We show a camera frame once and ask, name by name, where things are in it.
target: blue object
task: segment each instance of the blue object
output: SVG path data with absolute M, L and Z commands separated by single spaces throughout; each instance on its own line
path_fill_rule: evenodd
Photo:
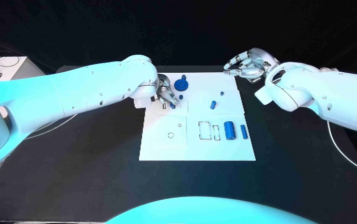
M 211 104 L 210 104 L 210 108 L 211 108 L 211 109 L 214 109 L 215 103 L 217 103 L 215 101 L 211 101 Z
M 135 207 L 106 222 L 106 224 L 122 223 L 312 224 L 315 222 L 253 202 L 220 197 L 177 197 Z
M 224 122 L 224 131 L 225 131 L 225 139 L 234 140 L 236 139 L 236 133 L 234 133 L 234 126 L 233 122 Z
M 188 82 L 185 81 L 185 75 L 182 75 L 181 79 L 178 79 L 174 82 L 172 86 L 177 91 L 185 91 L 185 89 L 188 88 Z
M 243 139 L 247 139 L 247 131 L 244 130 L 246 129 L 246 126 L 244 125 L 240 125 L 240 129 L 241 129 Z

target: robotic hand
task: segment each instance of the robotic hand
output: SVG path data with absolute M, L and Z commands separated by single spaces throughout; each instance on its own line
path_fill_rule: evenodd
M 230 70 L 237 62 L 238 69 Z M 306 107 L 323 120 L 357 130 L 355 74 L 297 62 L 280 63 L 257 48 L 233 57 L 224 74 L 240 76 L 250 83 L 264 77 L 264 86 L 254 93 L 263 105 L 273 101 L 286 111 Z
M 135 108 L 158 99 L 174 105 L 169 80 L 151 60 L 132 55 L 123 61 L 82 67 L 69 72 L 0 82 L 0 161 L 43 125 L 87 110 L 133 99 Z

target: black tabletop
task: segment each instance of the black tabletop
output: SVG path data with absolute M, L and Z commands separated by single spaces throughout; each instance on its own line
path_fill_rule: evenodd
M 218 72 L 221 67 L 158 67 Z M 355 223 L 357 168 L 338 153 L 326 123 L 253 96 L 261 86 L 237 78 L 254 162 L 139 161 L 145 109 L 132 99 L 79 114 L 23 141 L 0 168 L 0 219 L 106 221 L 172 197 L 214 196 L 276 207 L 319 223 Z M 344 130 L 333 139 L 352 156 Z

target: black cable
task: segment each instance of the black cable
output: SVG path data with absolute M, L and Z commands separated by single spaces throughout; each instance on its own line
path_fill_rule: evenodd
M 15 62 L 15 64 L 20 62 L 20 57 L 18 57 L 11 51 L 0 50 L 0 52 L 8 52 L 8 53 L 11 53 L 11 54 L 17 57 L 17 62 Z M 0 67 L 10 68 L 10 67 L 12 67 L 14 65 L 4 66 L 4 65 L 0 64 Z

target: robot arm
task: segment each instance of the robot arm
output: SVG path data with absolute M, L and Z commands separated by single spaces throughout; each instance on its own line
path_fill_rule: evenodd
M 323 120 L 357 130 L 355 74 L 338 72 L 336 69 L 316 69 L 296 62 L 279 63 L 257 48 L 238 54 L 237 58 L 240 55 L 238 69 L 228 70 L 230 60 L 224 65 L 224 74 L 244 77 L 250 83 L 266 77 L 264 86 L 254 93 L 263 104 L 273 101 L 286 111 L 306 107 Z
M 136 108 L 146 107 L 154 95 L 177 104 L 168 78 L 156 73 L 142 55 L 69 72 L 0 82 L 0 106 L 10 117 L 8 125 L 0 116 L 0 161 L 44 124 L 126 97 L 133 99 Z

